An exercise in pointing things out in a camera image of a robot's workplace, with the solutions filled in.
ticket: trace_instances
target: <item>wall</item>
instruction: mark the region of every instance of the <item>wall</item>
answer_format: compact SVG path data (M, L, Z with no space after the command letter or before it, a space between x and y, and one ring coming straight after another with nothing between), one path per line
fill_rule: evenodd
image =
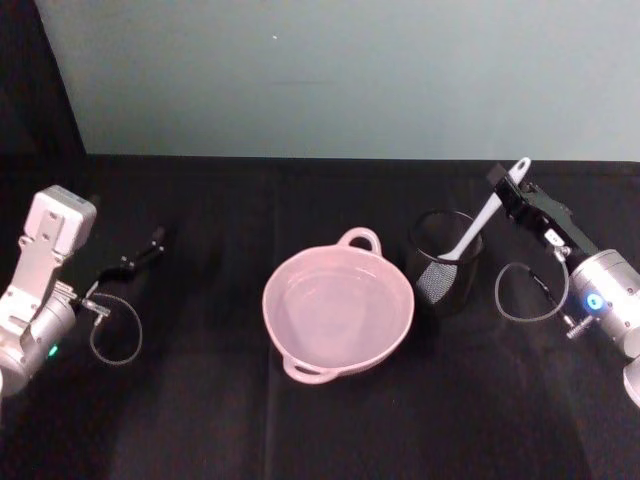
M90 153L640 157L640 3L38 0Z

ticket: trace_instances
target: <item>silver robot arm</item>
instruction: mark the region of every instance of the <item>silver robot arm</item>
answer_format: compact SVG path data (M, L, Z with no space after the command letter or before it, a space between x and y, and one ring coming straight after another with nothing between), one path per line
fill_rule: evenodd
M75 324L73 288L60 268L82 247L96 207L59 186L31 204L11 284L0 297L0 398L19 392Z
M615 250L600 250L573 223L571 211L539 186L516 185L501 166L489 174L507 216L534 234L549 251L561 253L570 273L571 294L580 302L584 318L567 336L578 338L598 324L613 344L633 361L623 369L623 383L640 407L640 274Z

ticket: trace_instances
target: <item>black mesh cup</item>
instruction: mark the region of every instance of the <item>black mesh cup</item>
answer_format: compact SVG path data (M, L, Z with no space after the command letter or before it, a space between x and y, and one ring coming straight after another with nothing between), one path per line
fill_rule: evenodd
M409 229L405 275L413 287L420 313L444 317L464 307L484 248L479 233L459 260L443 260L467 231L473 218L452 210L423 213Z

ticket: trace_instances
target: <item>black table surface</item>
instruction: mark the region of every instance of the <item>black table surface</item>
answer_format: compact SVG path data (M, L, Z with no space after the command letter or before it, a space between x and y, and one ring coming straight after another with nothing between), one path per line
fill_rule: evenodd
M416 317L398 350L359 375L313 387L282 370L261 310L275 267L354 226L376 231L401 267L413 219L432 208L475 214L491 166L2 159L5 284L33 194L53 183L100 196L92 236L63 271L76 288L157 225L169 232L151 272L108 287L142 318L139 359L98 363L91 317L81 315L60 353L3 401L2 478L637 478L640 411L622 384L626 360L598 329L570 342L560 320L521 325L497 314L493 283L505 263L560 284L554 261L501 214L484 229L461 313ZM598 245L640 266L640 164L534 162L530 178ZM548 308L517 280L505 287L513 308Z

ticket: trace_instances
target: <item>pink ceramic bowl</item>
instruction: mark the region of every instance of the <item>pink ceramic bowl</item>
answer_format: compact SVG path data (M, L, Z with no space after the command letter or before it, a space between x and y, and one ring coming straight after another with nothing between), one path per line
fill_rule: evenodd
M351 246L356 238L371 251ZM304 250L273 273L264 290L264 320L287 374L320 384L384 360L404 339L413 291L382 257L380 240L354 228L336 245Z

